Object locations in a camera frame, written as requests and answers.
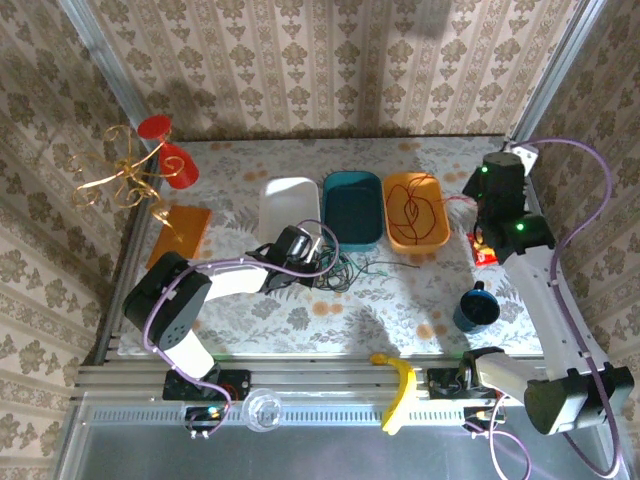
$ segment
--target plastic tray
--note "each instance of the plastic tray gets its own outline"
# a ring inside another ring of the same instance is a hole
[[[442,245],[447,243],[451,231],[449,230],[449,219],[445,210],[444,199],[440,183],[435,177],[424,178],[421,181],[414,179],[425,177],[425,173],[395,173],[384,179],[384,212],[385,223],[387,225],[387,234],[391,242],[391,248],[398,253],[433,253]],[[426,202],[417,200],[417,218],[414,224],[417,236],[421,237],[431,230],[431,232],[422,239],[418,239],[417,243],[412,237],[413,231],[408,227],[396,227],[393,224],[407,224],[407,215],[405,214],[405,205],[408,195],[403,188],[394,186],[400,185],[414,190],[416,197],[427,199],[433,207],[433,212]]]
[[[305,177],[286,177],[270,180],[260,191],[258,240],[275,242],[282,230],[311,218],[320,221],[318,186]],[[309,223],[304,229],[320,235],[320,227]]]
[[[382,237],[382,183],[370,172],[335,172],[324,181],[323,222],[345,252],[366,252]]]

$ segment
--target wall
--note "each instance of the wall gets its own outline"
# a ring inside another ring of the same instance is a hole
[[[578,2],[89,3],[149,112],[212,140],[505,134]]]
[[[119,109],[53,2],[0,5],[0,479],[47,476],[111,294],[126,212],[77,210],[69,154],[103,153]]]
[[[562,259],[585,319],[616,364],[640,383],[640,2],[608,2],[604,14],[536,137],[564,136],[594,145],[607,159],[613,199]],[[559,237],[583,221],[604,193],[601,170],[587,154],[542,150],[534,184]],[[640,389],[624,409],[640,459]]]

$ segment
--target red cup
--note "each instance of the red cup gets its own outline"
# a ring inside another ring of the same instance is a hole
[[[165,177],[165,180],[169,182],[169,185],[178,190],[190,187],[196,183],[196,180],[198,180],[200,176],[198,167],[193,163],[191,155],[180,147],[170,143],[165,143],[160,148],[158,162],[160,163],[160,171],[162,174],[171,175]]]
[[[166,115],[154,115],[138,126],[138,135],[147,140],[161,142],[171,130],[171,119]]]

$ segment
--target floral tablecloth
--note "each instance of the floral tablecloth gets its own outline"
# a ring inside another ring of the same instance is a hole
[[[184,190],[166,183],[170,203],[213,211],[200,250],[201,259],[242,255],[257,240],[260,188],[272,178],[305,176],[322,188],[323,179],[340,170],[368,170],[381,179],[401,171],[435,175],[446,197],[459,194],[483,155],[501,138],[335,139],[182,144],[200,169],[198,182]],[[541,347],[526,308],[499,266],[476,268],[465,233],[475,208],[447,203],[452,235],[435,255],[401,256],[385,237],[376,249],[354,254],[366,260],[419,265],[372,267],[386,273],[361,275],[344,294],[309,290],[300,285],[262,294],[232,295],[207,302],[194,325],[212,354],[457,354],[496,345],[507,353],[540,354]],[[138,276],[157,240],[153,221]],[[465,336],[453,324],[460,296],[484,280],[500,302],[500,320],[481,334]],[[140,333],[128,321],[121,327],[120,354],[141,354]]]

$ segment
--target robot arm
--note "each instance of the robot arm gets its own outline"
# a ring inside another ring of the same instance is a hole
[[[287,227],[274,244],[264,245],[247,257],[262,264],[286,267],[300,273],[316,271],[311,260],[311,237],[298,227]],[[313,279],[253,265],[242,265],[243,259],[227,267],[209,272],[193,271],[176,286],[164,302],[149,330],[149,339],[173,364],[196,380],[216,383],[220,372],[213,357],[192,330],[204,302],[235,293],[269,293],[299,281],[310,286]],[[147,318],[160,295],[173,280],[189,268],[189,262],[176,252],[164,254],[129,293],[123,304],[124,315],[144,331]]]
[[[543,434],[553,434],[605,422],[602,401],[591,369],[590,355],[614,411],[633,389],[627,367],[614,368],[593,339],[573,299],[562,271],[552,280],[549,268],[555,240],[545,219],[524,211],[524,167],[512,153],[485,156],[463,193],[478,202],[476,228],[493,248],[498,261],[522,297],[540,339],[545,372],[511,359],[498,348],[466,352],[460,374],[466,388],[501,390],[524,404],[531,422]],[[588,351],[583,351],[553,293],[556,285],[576,322]]]

